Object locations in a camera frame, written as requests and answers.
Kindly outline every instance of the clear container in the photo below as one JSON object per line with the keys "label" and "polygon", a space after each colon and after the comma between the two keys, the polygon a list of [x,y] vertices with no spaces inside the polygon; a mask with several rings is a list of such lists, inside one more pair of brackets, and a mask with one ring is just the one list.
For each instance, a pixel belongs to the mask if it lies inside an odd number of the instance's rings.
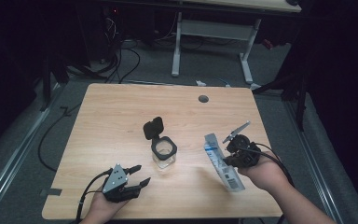
{"label": "clear container", "polygon": [[154,145],[153,150],[153,161],[158,165],[159,168],[164,169],[176,160],[176,145],[171,139],[162,137]]}

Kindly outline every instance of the table top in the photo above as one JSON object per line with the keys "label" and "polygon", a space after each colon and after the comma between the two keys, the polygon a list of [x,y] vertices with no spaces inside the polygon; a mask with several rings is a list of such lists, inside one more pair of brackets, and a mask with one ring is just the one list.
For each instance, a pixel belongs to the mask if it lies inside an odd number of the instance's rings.
{"label": "table top", "polygon": [[300,12],[300,6],[291,6],[286,0],[183,0],[184,2],[214,4],[229,7],[248,7],[283,12]]}
{"label": "table top", "polygon": [[[200,95],[209,98],[199,101]],[[178,147],[176,162],[160,169],[152,159],[151,141],[143,126],[162,117],[164,131]],[[91,179],[120,163],[124,168],[141,164],[129,176],[129,185],[151,177],[138,199],[131,200],[115,218],[278,217],[281,209],[264,190],[241,175],[246,187],[228,192],[206,152],[204,136],[215,133],[221,142],[247,120],[241,134],[269,146],[255,98],[249,89],[224,87],[91,84],[62,155],[42,215],[46,219],[73,219]],[[96,190],[104,178],[95,182]],[[86,198],[87,214],[92,194]]]}

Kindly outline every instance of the grommet hole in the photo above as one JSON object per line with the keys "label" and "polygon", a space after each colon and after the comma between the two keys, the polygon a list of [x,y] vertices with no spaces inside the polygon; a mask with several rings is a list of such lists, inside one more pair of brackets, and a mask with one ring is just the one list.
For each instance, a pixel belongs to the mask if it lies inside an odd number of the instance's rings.
{"label": "grommet hole", "polygon": [[208,96],[206,96],[206,95],[201,95],[201,96],[199,96],[199,101],[200,101],[201,103],[208,103],[209,98],[208,98]]}

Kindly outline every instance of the white desk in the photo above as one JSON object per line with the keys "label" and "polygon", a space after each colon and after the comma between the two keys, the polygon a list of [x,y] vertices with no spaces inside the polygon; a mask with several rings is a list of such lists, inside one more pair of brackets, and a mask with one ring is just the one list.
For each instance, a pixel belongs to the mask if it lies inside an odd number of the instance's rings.
{"label": "white desk", "polygon": [[[178,4],[182,4],[183,2],[214,4],[230,7],[247,7],[288,13],[301,11],[301,7],[290,6],[285,2],[285,0],[184,0],[179,1]],[[176,29],[176,46],[173,53],[172,76],[179,76],[181,54],[180,42],[182,35],[199,35],[247,41],[243,53],[240,54],[240,60],[245,81],[252,84],[253,78],[248,64],[248,57],[251,52],[252,45],[255,42],[260,22],[261,20],[256,20],[253,26],[247,26],[207,21],[189,21],[182,20],[182,13],[179,12]]]}

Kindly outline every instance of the table leg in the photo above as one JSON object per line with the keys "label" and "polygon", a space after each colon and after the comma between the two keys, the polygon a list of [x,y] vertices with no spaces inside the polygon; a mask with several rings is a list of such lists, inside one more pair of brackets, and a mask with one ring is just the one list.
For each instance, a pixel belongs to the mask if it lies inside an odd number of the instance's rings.
{"label": "table leg", "polygon": [[175,46],[175,52],[173,53],[173,63],[172,63],[173,77],[179,76],[181,35],[182,35],[182,12],[178,12],[178,22],[176,27],[176,46]]}
{"label": "table leg", "polygon": [[246,50],[245,50],[244,53],[240,54],[243,75],[245,76],[245,81],[246,81],[247,84],[252,84],[253,83],[251,70],[249,69],[249,64],[248,64],[248,57],[249,57],[249,54],[251,52],[252,45],[255,42],[255,36],[257,35],[258,28],[260,27],[260,22],[261,22],[260,19],[255,21],[255,25],[254,25],[254,27],[253,27],[253,29],[251,31],[250,36],[249,36],[248,45],[246,47]]}

